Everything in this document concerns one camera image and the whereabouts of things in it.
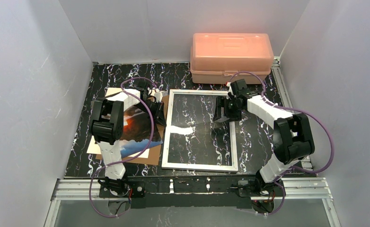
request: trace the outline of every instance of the orange plastic box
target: orange plastic box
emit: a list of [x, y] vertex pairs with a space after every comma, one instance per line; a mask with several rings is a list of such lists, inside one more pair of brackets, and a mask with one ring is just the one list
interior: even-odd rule
[[[270, 73], [274, 55], [267, 34], [196, 33], [191, 48], [192, 81], [201, 84], [225, 84], [234, 73], [250, 71], [261, 79]], [[247, 84], [259, 84], [249, 74]]]

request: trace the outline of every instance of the black marble tabletop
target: black marble tabletop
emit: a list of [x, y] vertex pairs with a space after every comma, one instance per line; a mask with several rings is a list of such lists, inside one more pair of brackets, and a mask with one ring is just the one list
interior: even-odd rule
[[[66, 177], [89, 177], [93, 171], [102, 167], [104, 163], [96, 159], [96, 155], [87, 154], [87, 148], [90, 143], [91, 135], [89, 133], [89, 120], [91, 115], [90, 102], [96, 97], [105, 96], [109, 87], [119, 87], [121, 82], [132, 77], [147, 77], [154, 81], [160, 90], [170, 89], [198, 89], [198, 90], [224, 90], [223, 85], [214, 84], [194, 84], [192, 75], [189, 71], [189, 63], [157, 63], [157, 64], [123, 64], [113, 65], [104, 64], [96, 65], [90, 79], [85, 102], [82, 108], [78, 128], [70, 151], [70, 158], [65, 171]], [[269, 100], [282, 104], [280, 94], [278, 93], [273, 75], [270, 74], [266, 80], [266, 96]], [[250, 85], [257, 90], [261, 86]], [[192, 153], [189, 155], [183, 153], [186, 148], [172, 147], [169, 162], [183, 162], [196, 164], [219, 164], [229, 165], [231, 156], [229, 154], [230, 146], [228, 143], [229, 134], [228, 126], [221, 125], [218, 131], [220, 135], [218, 140], [205, 137], [203, 132], [206, 128], [211, 135], [211, 113], [213, 104], [203, 98], [195, 100], [194, 97], [184, 99], [184, 96], [178, 98], [184, 103], [183, 107], [192, 112], [193, 109], [200, 109], [201, 116], [207, 116], [207, 121], [201, 121], [202, 124], [195, 130], [195, 136], [192, 142]], [[250, 113], [243, 113], [242, 120], [235, 122], [236, 144], [238, 155], [238, 172], [237, 174], [255, 174], [270, 159], [272, 154], [272, 129], [261, 119]], [[162, 152], [160, 154], [160, 165], [151, 166], [143, 164], [125, 163], [126, 172], [129, 176], [172, 176], [172, 175], [215, 175], [223, 173], [201, 172], [193, 170], [172, 170], [161, 168]]]

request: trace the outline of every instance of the storage box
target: storage box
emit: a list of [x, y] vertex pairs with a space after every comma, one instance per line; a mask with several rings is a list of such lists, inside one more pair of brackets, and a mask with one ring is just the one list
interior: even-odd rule
[[[267, 34], [196, 33], [191, 47], [192, 81], [225, 84], [239, 71], [250, 71], [265, 79], [273, 60]], [[260, 83], [254, 76], [243, 73], [234, 79]]]

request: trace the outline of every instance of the white wall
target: white wall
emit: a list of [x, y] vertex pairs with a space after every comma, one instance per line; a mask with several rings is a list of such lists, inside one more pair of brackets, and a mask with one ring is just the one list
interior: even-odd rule
[[[370, 226], [370, 1], [312, 0], [281, 56], [295, 107], [329, 127], [335, 158], [328, 180], [342, 226]], [[315, 126], [314, 166], [329, 156]]]
[[268, 33], [279, 56], [309, 0], [60, 0], [92, 61], [189, 61], [200, 32]]
[[0, 0], [0, 227], [43, 226], [91, 69], [58, 0]]

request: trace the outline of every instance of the blue sky in picture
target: blue sky in picture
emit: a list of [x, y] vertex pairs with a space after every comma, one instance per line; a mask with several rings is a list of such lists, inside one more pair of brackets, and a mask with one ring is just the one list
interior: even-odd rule
[[[141, 142], [135, 142], [135, 140], [130, 141], [120, 140], [122, 158], [142, 151], [148, 142], [149, 142], [148, 139], [144, 139]], [[152, 141], [148, 148], [158, 146], [162, 143], [163, 141]]]

